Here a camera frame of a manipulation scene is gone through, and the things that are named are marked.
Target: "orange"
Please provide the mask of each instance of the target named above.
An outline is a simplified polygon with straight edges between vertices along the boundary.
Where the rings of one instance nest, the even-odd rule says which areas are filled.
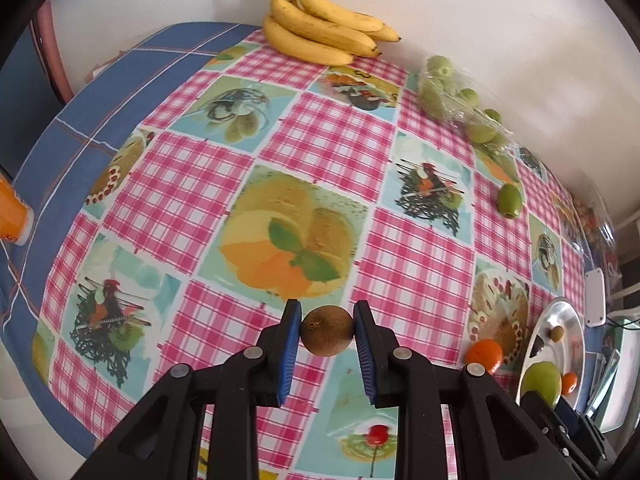
[[[481,339],[466,351],[465,364],[480,363],[490,374],[494,374],[502,363],[502,347],[493,339]]]
[[[562,394],[569,395],[578,385],[578,376],[575,372],[567,372],[562,376]]]

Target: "blue gripper pad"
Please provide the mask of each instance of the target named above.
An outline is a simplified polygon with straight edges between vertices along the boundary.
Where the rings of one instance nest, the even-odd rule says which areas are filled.
[[[356,347],[358,348],[358,360],[360,361],[360,373],[362,374],[364,393],[367,394],[370,402],[375,404],[378,395],[376,390],[376,367],[373,362],[371,346],[357,303],[353,308],[353,322],[355,324]]]
[[[288,323],[286,327],[286,343],[280,359],[278,374],[278,403],[282,405],[291,391],[293,368],[298,355],[298,341],[300,339],[300,323],[302,322],[302,306],[299,301],[289,300],[280,324]]]

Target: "plastic bag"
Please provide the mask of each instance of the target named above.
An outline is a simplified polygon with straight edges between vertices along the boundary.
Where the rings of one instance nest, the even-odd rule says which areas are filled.
[[[512,132],[502,126],[496,110],[480,110],[473,82],[444,56],[426,59],[418,78],[418,102],[435,121],[472,144],[500,155],[516,146]]]
[[[574,207],[590,249],[592,264],[604,272],[606,303],[611,304],[612,293],[622,284],[613,223],[593,180],[585,175],[583,182],[586,184],[581,196],[573,195]]]

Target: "metal plate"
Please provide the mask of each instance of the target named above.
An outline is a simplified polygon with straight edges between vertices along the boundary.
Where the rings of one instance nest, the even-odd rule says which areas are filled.
[[[549,339],[549,331],[555,326],[564,328],[564,337],[558,343]],[[535,357],[529,357],[533,341],[539,335],[545,342],[545,347]],[[567,298],[555,298],[542,313],[531,333],[527,352],[522,363],[522,371],[518,380],[516,402],[520,403],[520,385],[524,372],[533,363],[551,361],[556,364],[561,374],[575,372],[578,375],[578,385],[575,390],[565,397],[572,408],[575,408],[582,388],[584,375],[584,333],[580,325],[578,314]]]

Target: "orange cup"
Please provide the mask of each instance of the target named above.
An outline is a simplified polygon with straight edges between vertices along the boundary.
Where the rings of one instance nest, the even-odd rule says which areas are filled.
[[[0,238],[24,245],[33,226],[33,209],[26,205],[0,174]]]

